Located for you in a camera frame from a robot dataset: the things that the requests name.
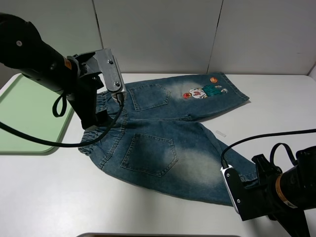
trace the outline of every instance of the small white tag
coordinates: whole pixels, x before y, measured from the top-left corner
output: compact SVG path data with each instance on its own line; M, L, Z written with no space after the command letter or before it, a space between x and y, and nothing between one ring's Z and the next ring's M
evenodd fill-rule
M226 137L226 135L224 133L220 132L220 131L216 131L216 133L221 135L221 136L223 136L223 137Z

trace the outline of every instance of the green tray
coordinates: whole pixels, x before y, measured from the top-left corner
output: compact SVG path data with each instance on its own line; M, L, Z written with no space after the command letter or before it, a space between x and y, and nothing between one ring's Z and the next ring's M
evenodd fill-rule
M74 113L70 104L55 118L52 106L58 94L19 75L0 96L0 121L31 136L60 142ZM47 155L57 148L30 142L0 129L0 155Z

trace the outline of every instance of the black strap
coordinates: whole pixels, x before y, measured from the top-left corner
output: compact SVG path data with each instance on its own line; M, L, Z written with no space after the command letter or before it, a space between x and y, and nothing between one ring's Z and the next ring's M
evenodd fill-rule
M57 106L58 106L58 103L60 101L60 99L63 98L63 107L61 108L61 112L60 114L57 112ZM67 109L67 94L64 92L62 93L58 98L57 100L55 101L54 105L53 105L53 115L58 118L58 117L62 117L65 115L65 112L66 112L66 109Z
M290 158L292 164L293 164L294 166L296 166L296 165L297 165L297 160L295 159L295 157L294 157L294 155L293 155L293 153L292 153L291 148L288 146L288 144L285 144L285 143L277 143L277 144L274 145L274 147L272 148L271 153L270 153L270 163L271 163L273 166L275 166L275 163L274 163L274 156L275 156L275 153L276 153L277 148L278 148L280 145L283 145L283 146L285 147L285 150L286 150L286 152L287 152L287 154L288 154L288 156L289 156L289 158Z

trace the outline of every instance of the blue denim jeans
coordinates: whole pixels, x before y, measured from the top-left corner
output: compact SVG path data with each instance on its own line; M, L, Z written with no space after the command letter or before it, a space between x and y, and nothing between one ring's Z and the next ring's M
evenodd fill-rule
M130 184L190 200L232 205L221 177L227 147L196 120L235 108L249 98L223 73L190 75L126 84L125 108L98 143L79 148L105 173ZM97 112L114 117L111 94L97 96ZM85 131L82 141L105 127ZM255 165L230 150L226 158L243 181L256 179Z

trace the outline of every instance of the jeans leg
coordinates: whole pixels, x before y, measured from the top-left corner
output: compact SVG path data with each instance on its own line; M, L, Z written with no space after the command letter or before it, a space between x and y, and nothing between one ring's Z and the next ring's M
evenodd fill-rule
M178 198L232 205L220 172L225 145L200 123L133 120L123 133L106 136L89 154L107 174ZM256 178L252 162L227 155L242 178Z
M215 135L201 124L207 138L216 148L219 156L226 149L227 145L218 140ZM229 149L225 153L225 159L238 173L243 182L254 181L257 178L256 166L253 162L237 153L233 149Z
M223 73L126 84L130 119L197 120L235 108L249 98Z

